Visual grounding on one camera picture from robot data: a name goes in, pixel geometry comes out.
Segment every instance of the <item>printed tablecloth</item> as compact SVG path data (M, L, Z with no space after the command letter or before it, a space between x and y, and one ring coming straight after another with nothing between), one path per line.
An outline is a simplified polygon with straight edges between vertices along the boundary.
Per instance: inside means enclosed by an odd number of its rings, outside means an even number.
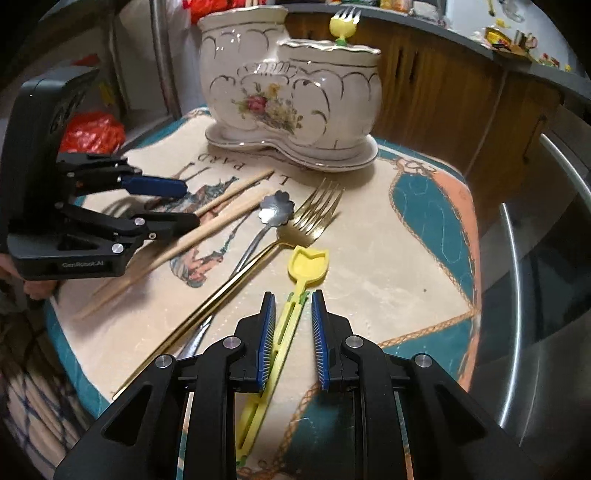
M435 158L379 142L379 158L370 167L325 175L295 166L273 150L237 153L211 147L204 131L212 122L207 110L198 109L150 145L128 153L129 163L145 174L180 173L187 180L187 196L160 208L195 210L268 167L275 173L253 188L285 190L296 206L324 176L337 180L346 189L339 214L314 243L330 252L329 272L318 286L328 310L347 317L357 335L388 353L407 358L429 353L468 389L479 339L480 267L472 198L461 174ZM129 212L149 201L106 192L87 197L84 206ZM221 204L202 222L232 203ZM73 317L93 301L92 292L105 280L62 285L46 311L48 332L83 405L95 417L144 358L226 280L261 227L256 213L231 223L84 320ZM274 238L272 230L260 248ZM293 288L287 274L290 255L280 251L233 297L200 351L231 335L240 318L258 312L266 290L276 295L281 311ZM243 402L236 403L239 416ZM351 427L350 398L319 392L308 303L239 477L350 478Z

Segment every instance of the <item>flower-shaped spoon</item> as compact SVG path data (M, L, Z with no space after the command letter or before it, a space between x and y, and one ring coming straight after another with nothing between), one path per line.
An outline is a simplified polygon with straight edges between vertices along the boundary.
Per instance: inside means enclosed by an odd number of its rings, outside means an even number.
M265 226L260 232L257 233L255 238L252 239L251 244L248 245L248 248L236 265L236 268L234 268L234 271L231 273L230 278L232 278L236 272L239 272L242 267L246 265L251 255L258 247L259 243L261 243L261 240L264 238L267 232L271 230L271 228L277 228L278 226L285 225L288 222L288 220L294 214L294 206L295 203L290 200L290 194L280 190L277 190L273 195L268 195L263 198L262 202L260 203L261 211L259 212L259 218L261 219L261 222L265 224ZM193 337L187 342L181 352L177 355L179 360L195 355L201 340L203 340L205 332L207 332L207 329L211 325L215 316L216 314L212 313L205 320L205 322L203 322L197 328L195 335L193 335Z

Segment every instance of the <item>gold fork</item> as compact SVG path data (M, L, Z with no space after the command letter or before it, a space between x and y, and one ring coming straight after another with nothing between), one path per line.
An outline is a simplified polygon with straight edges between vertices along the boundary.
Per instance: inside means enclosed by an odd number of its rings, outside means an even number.
M295 212L294 217L286 225L277 228L277 240L267 245L257 256L248 262L243 269L230 278L224 285L212 293L183 323L158 345L154 351L135 369L125 380L119 391L114 395L116 399L123 390L137 377L157 356L170 351L184 335L212 314L217 307L224 302L237 286L243 282L248 274L261 262L271 256L273 251L280 248L295 248L298 245L309 247L322 235L330 224L343 195L343 187L337 182L331 181L326 185L326 179L322 180L320 186L312 192L300 208Z

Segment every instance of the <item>person's hand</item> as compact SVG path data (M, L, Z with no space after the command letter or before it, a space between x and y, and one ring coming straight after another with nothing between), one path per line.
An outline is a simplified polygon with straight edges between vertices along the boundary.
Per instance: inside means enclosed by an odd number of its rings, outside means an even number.
M0 269L10 273L13 277L21 278L18 274L12 258L7 254L0 254ZM25 280L23 290L33 300L45 300L51 297L51 294L56 289L56 280L41 280L41 281L28 281Z

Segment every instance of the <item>yellow spoon handle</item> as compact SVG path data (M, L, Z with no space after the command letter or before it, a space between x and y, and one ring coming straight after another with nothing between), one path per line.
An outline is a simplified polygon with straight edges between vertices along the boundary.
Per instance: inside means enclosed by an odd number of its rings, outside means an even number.
M289 297L287 297L287 302L285 302L285 305L283 305L283 310L281 311L279 321L275 324L275 333L273 335L273 348L275 349L279 348L279 344L281 343L282 338L285 336L287 322L296 306L296 303L292 301L292 298L294 297L295 295L293 293L290 293Z
M279 382L281 370L283 369L285 359L290 350L291 341L296 334L296 329L300 322L301 311L304 307L306 297L307 296L304 295L302 301L299 303L289 300L283 308L283 312L291 312L291 314L284 320L285 332L281 341L274 341L271 357L274 358L274 360L272 361L271 372L269 373L269 379L267 380L265 391L262 395L255 393L248 395L246 405L242 410L242 415L240 416L240 420L236 427L236 460L238 462L243 461L250 454L256 436L261 429L262 422L267 413L267 408L271 403L273 393Z

